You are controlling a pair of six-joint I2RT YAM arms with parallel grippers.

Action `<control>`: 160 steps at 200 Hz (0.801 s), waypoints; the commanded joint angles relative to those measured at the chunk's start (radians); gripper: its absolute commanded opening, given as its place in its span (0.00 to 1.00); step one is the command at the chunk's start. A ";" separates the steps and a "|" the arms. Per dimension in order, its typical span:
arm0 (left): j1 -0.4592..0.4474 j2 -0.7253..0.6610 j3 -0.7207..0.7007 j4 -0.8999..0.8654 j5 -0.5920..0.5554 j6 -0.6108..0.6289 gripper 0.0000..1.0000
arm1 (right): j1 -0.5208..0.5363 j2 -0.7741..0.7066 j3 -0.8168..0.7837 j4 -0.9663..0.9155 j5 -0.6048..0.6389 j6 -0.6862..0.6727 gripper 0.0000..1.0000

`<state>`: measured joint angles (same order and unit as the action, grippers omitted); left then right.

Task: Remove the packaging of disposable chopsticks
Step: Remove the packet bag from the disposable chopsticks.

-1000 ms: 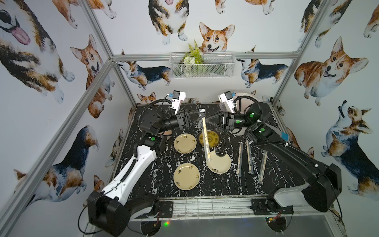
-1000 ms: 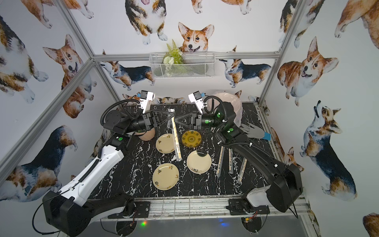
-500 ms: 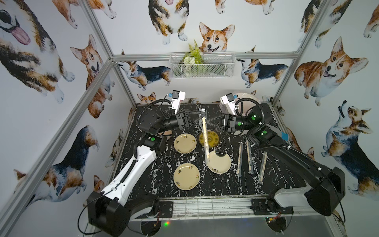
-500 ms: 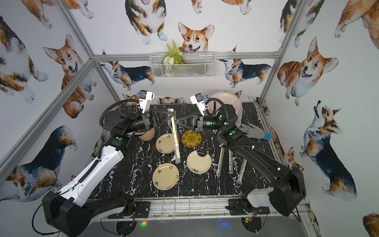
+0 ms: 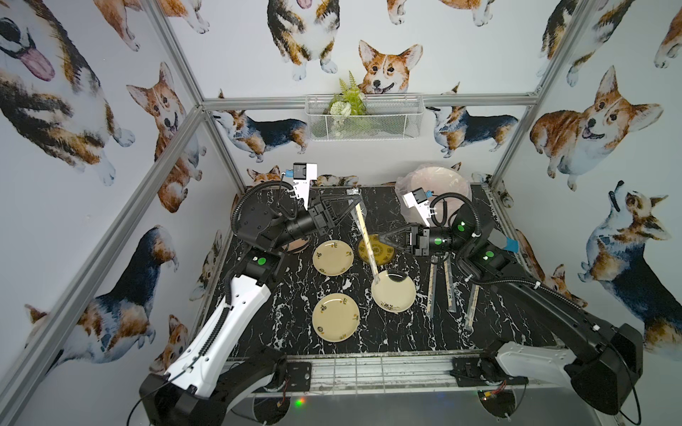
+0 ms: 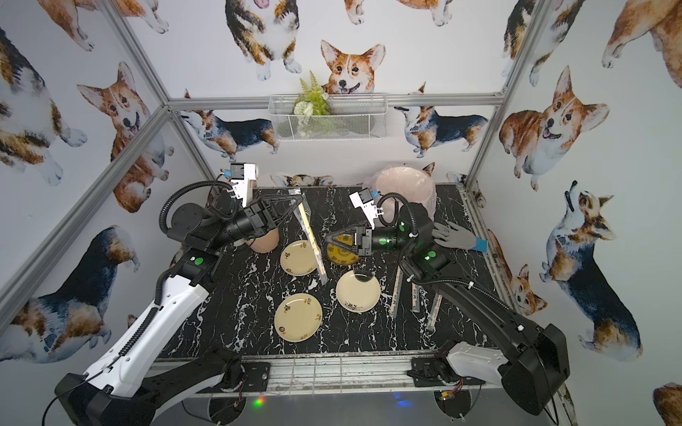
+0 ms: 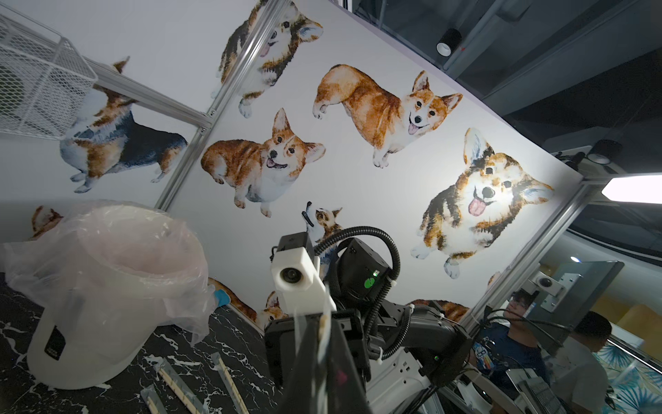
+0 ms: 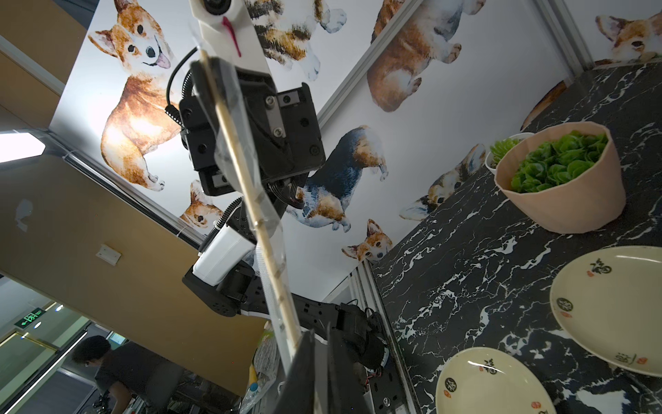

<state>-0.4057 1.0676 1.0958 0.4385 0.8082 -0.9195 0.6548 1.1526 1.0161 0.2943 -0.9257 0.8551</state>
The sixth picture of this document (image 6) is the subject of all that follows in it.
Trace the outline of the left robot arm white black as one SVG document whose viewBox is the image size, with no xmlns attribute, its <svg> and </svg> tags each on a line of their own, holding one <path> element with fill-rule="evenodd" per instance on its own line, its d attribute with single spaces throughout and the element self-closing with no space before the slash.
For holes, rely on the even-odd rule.
<svg viewBox="0 0 682 426">
<path fill-rule="evenodd" d="M 180 242 L 183 256 L 157 279 L 142 318 L 81 375 L 57 384 L 55 401 L 74 425 L 149 425 L 173 404 L 206 388 L 238 388 L 244 372 L 238 353 L 211 350 L 157 376 L 148 371 L 176 330 L 209 296 L 227 267 L 228 248 L 277 229 L 305 209 L 305 196 L 262 195 L 247 205 L 227 182 L 206 180 L 171 195 L 159 227 Z"/>
</svg>

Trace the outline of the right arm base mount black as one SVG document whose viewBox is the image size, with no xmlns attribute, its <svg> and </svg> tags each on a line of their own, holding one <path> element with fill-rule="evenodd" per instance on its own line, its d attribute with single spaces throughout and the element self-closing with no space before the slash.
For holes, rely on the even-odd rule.
<svg viewBox="0 0 682 426">
<path fill-rule="evenodd" d="M 450 365 L 443 359 L 433 357 L 413 358 L 410 361 L 410 369 L 406 372 L 415 387 L 455 387 L 458 384 L 479 385 L 485 384 L 480 379 L 459 376 Z"/>
</svg>

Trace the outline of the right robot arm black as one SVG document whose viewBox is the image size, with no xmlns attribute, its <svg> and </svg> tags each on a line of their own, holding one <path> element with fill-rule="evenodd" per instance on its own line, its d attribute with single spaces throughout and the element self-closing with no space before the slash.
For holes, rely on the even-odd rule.
<svg viewBox="0 0 682 426">
<path fill-rule="evenodd" d="M 406 280 L 449 300 L 494 344 L 454 344 L 445 356 L 452 371 L 502 387 L 531 415 L 545 411 L 570 375 L 567 339 L 556 326 L 538 325 L 466 277 L 450 253 L 484 253 L 488 243 L 459 225 L 433 221 L 422 204 L 399 193 L 379 195 L 363 188 L 349 198 L 367 222 L 344 229 L 353 237 L 352 244 L 338 241 L 336 234 L 329 234 L 327 243 L 359 257 L 398 252 L 399 282 Z"/>
</svg>

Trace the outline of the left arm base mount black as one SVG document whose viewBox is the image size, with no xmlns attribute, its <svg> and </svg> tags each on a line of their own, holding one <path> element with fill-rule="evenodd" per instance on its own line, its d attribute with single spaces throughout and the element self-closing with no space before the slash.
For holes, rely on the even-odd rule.
<svg viewBox="0 0 682 426">
<path fill-rule="evenodd" d="M 271 364 L 268 362 L 238 362 L 227 368 L 221 382 L 202 393 L 264 392 L 267 389 Z"/>
</svg>

